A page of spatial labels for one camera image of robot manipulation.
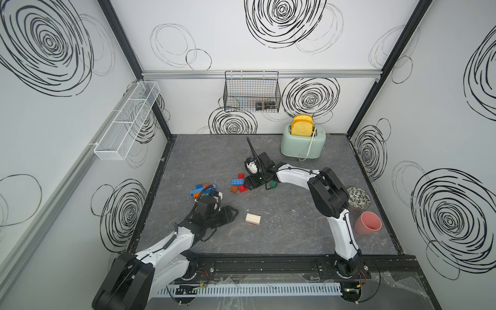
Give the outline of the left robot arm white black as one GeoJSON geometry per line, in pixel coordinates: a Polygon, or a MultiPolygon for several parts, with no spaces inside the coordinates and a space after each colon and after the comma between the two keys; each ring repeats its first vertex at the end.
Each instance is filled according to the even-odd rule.
{"type": "Polygon", "coordinates": [[[145,309],[167,285],[178,278],[195,277],[190,265],[196,259],[190,251],[202,241],[207,230],[234,222],[239,210],[221,206],[222,195],[200,196],[190,213],[174,231],[137,253],[121,253],[113,262],[93,301],[93,309],[145,309]]]}

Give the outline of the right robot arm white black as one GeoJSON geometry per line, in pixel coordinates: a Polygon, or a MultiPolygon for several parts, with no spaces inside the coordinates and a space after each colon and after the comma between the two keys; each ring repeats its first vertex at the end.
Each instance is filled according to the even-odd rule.
{"type": "Polygon", "coordinates": [[[271,182],[288,183],[309,190],[316,209],[326,217],[335,244],[335,269],[342,278],[359,272],[362,252],[351,227],[349,195],[338,176],[328,167],[311,170],[286,163],[276,164],[266,153],[244,162],[248,176],[244,186],[250,191],[271,182]]]}

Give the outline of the white lego brick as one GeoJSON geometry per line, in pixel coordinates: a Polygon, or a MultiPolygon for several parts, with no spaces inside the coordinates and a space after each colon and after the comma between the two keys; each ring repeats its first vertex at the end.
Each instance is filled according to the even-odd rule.
{"type": "Polygon", "coordinates": [[[245,221],[247,223],[250,223],[250,224],[253,224],[253,225],[259,225],[260,222],[261,222],[261,216],[258,216],[258,215],[255,215],[255,214],[251,214],[251,213],[247,213],[246,214],[246,217],[245,217],[245,221]]]}

